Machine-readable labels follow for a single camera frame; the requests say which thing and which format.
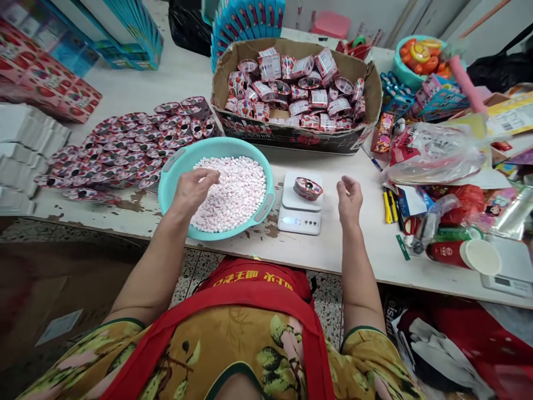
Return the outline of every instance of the teal plastic bowl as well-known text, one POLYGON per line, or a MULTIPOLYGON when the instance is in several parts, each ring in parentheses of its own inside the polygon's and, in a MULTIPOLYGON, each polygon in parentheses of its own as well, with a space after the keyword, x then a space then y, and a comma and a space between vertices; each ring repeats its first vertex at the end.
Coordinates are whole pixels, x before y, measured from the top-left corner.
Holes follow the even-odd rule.
POLYGON ((240 156, 249 157, 252 160, 257 161, 259 165, 263 167, 266 178, 266 193, 263 204, 252 218, 234 229, 226 232, 209 233, 199 231, 192 225, 189 225, 187 236, 199 241, 222 240, 235 236, 244 232, 246 229, 261 223, 272 209, 272 205, 276 199, 272 169, 267 158, 256 146, 240 139, 228 137, 204 139, 179 149, 172 157, 170 157, 161 171, 161 179, 159 181, 158 197, 162 213, 165 214, 172 204, 179 177, 183 173, 191 171, 202 158, 240 156))
MULTIPOLYGON (((411 88, 413 92, 417 92, 422 87, 422 82, 426 79, 426 76, 421 76, 415 74, 413 71, 409 69, 408 66, 403 64, 400 57, 400 49, 404 46, 405 43, 407 43, 408 40, 411 40, 415 38, 418 41, 422 41, 425 39, 436 39, 432 36, 426 36, 426 35, 413 35, 413 36, 407 36, 406 38, 400 40, 398 45, 396 46, 396 52, 394 53, 394 60, 393 60, 393 72, 398 78, 398 80, 403 83, 404 85, 407 85, 411 88)), ((446 46, 446 42, 441 41, 443 43, 443 48, 446 46)))

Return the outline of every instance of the table surface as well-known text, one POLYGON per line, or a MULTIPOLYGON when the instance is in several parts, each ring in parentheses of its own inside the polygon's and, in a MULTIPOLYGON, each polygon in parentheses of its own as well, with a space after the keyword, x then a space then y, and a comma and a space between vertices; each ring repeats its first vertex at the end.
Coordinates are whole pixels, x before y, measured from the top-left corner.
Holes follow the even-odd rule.
MULTIPOLYGON (((93 68, 87 82, 101 91, 103 100, 85 125, 72 125, 71 144, 80 144, 101 120, 134 111, 150 112, 161 103, 180 101, 189 96, 210 98, 212 72, 210 59, 181 49, 170 37, 166 10, 161 2, 146 2, 160 25, 165 47, 159 71, 138 72, 93 68)), ((318 36, 284 29, 282 36, 296 41, 311 41, 335 48, 337 41, 319 41, 318 36)), ((369 55, 378 71, 388 71, 393 52, 374 48, 369 55)), ((341 226, 335 185, 344 174, 358 179, 363 190, 360 223, 366 248, 380 282, 414 287, 432 292, 533 308, 533 299, 492 291, 481 285, 474 271, 445 266, 427 257, 406 261, 396 241, 398 225, 384 223, 383 195, 378 170, 363 151, 354 156, 260 147, 269 160, 274 175, 276 202, 265 221, 230 239, 198 242, 187 239, 187 246, 239 257, 259 257, 288 266, 341 273, 341 226), (285 172, 289 169, 311 170, 324 179, 322 229, 319 236, 306 236, 278 230, 278 212, 285 172)), ((117 206, 71 202, 53 189, 43 189, 35 199, 34 217, 122 236, 150 239, 162 214, 157 196, 138 189, 117 191, 122 201, 117 206)))

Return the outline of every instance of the small scale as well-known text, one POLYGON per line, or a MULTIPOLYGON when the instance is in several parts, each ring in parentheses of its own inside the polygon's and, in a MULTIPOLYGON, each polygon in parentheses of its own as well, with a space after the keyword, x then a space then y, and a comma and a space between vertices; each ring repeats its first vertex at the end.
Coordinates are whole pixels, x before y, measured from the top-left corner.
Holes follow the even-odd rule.
POLYGON ((289 171, 285 174, 279 208, 278 229, 283 232, 318 235, 325 193, 315 201, 304 199, 294 191, 294 182, 305 177, 322 186, 322 175, 309 171, 289 171))
POLYGON ((496 276, 481 275, 481 284, 487 289, 533 297, 533 265, 526 244, 498 236, 487 235, 502 262, 502 271, 496 276))

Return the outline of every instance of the bowl handle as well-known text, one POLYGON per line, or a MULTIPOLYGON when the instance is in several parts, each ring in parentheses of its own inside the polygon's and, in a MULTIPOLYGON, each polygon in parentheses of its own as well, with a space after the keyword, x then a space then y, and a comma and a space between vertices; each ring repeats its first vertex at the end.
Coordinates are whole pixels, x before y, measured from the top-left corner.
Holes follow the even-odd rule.
POLYGON ((170 171, 170 168, 172 167, 172 165, 174 165, 174 163, 176 162, 176 160, 178 158, 180 158, 182 155, 185 154, 185 148, 182 147, 181 149, 179 149, 178 151, 176 151, 174 153, 174 155, 172 157, 169 158, 169 160, 166 162, 166 164, 164 165, 163 167, 163 170, 162 172, 169 172, 170 171))
POLYGON ((263 207, 259 210, 259 212, 254 217, 255 224, 258 224, 265 219, 267 214, 272 209, 272 205, 274 204, 275 200, 276 200, 276 195, 274 193, 268 193, 265 196, 265 202, 264 202, 263 207))

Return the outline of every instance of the red apron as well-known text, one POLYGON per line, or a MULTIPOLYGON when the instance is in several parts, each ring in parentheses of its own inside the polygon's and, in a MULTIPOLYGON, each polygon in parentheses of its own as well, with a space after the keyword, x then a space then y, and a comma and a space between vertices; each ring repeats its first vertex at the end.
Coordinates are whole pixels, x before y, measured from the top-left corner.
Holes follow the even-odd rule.
POLYGON ((187 298, 158 318, 140 340, 102 399, 137 399, 178 325, 216 306, 239 304, 282 312, 303 327, 307 393, 310 399, 334 399, 324 333, 304 271, 260 261, 226 257, 187 298))

